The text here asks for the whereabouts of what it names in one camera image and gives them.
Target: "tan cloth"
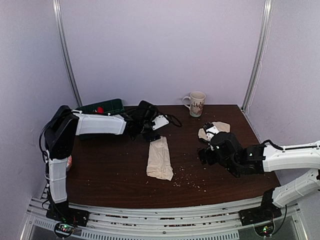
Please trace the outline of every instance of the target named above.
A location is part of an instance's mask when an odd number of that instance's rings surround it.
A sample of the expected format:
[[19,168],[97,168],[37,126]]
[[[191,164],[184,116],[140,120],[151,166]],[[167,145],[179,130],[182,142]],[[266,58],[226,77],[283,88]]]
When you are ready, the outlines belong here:
[[150,142],[146,174],[149,177],[169,181],[171,181],[174,176],[173,169],[170,164],[167,138],[165,136]]
[[[230,132],[230,124],[225,123],[225,122],[221,122],[221,121],[214,121],[213,125],[216,127],[216,129],[218,129],[219,132]],[[198,131],[198,137],[200,139],[204,139],[207,140],[207,135],[206,132],[203,128],[200,128]]]
[[214,121],[213,125],[218,129],[219,132],[230,132],[230,124],[222,121]]

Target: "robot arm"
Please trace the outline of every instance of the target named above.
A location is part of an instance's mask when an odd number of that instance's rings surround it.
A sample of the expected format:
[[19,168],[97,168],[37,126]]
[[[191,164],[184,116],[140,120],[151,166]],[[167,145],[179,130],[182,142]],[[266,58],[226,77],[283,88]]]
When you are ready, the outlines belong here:
[[172,123],[170,115],[160,114],[158,109],[146,101],[141,101],[130,113],[118,115],[84,114],[61,106],[52,120],[44,127],[46,163],[45,176],[49,184],[50,201],[47,217],[79,226],[87,224],[88,212],[69,208],[66,191],[66,168],[71,155],[75,136],[83,134],[128,134],[135,139],[142,134],[147,142],[160,138],[158,129]]
[[219,163],[232,175],[263,174],[283,169],[310,170],[294,181],[272,188],[263,195],[261,206],[240,211],[242,225],[280,217],[280,208],[320,189],[320,141],[292,146],[277,146],[270,140],[242,148],[236,136],[219,132],[211,123],[204,126],[209,147],[198,151],[202,164]]

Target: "mug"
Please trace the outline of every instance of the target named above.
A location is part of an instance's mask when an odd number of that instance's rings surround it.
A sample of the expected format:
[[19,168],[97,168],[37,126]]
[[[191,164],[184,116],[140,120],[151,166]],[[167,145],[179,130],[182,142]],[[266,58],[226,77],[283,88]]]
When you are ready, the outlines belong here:
[[[190,100],[190,105],[184,103],[185,99]],[[192,117],[200,117],[202,110],[204,109],[206,95],[200,91],[193,91],[190,96],[185,96],[182,99],[182,104],[185,105],[190,110],[190,115]]]

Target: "wooden table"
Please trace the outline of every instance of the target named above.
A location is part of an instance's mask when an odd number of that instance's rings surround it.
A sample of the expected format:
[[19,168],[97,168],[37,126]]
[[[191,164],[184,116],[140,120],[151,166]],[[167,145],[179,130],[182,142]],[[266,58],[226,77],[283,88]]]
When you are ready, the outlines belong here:
[[67,192],[71,203],[116,208],[175,208],[218,204],[261,196],[279,186],[274,173],[233,177],[218,164],[201,165],[198,130],[205,122],[221,121],[241,145],[257,144],[248,122],[236,105],[206,105],[202,116],[189,116],[184,106],[159,106],[164,114],[179,118],[183,127],[170,124],[161,128],[167,137],[171,181],[148,177],[149,143],[139,136],[131,141],[126,135],[103,135],[74,143]]

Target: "lavender wall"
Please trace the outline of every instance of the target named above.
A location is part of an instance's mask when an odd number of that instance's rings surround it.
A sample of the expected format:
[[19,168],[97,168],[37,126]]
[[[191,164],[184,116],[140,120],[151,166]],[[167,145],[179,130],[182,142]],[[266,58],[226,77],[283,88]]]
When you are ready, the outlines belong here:
[[59,105],[76,106],[50,0],[0,2],[0,239],[18,238],[43,190],[42,127]]
[[241,105],[257,50],[264,0],[61,0],[84,104],[121,98]]
[[[320,139],[320,2],[275,1],[262,71],[248,117],[261,140],[293,145]],[[286,184],[307,170],[277,172]],[[299,201],[310,239],[320,236],[320,194]]]

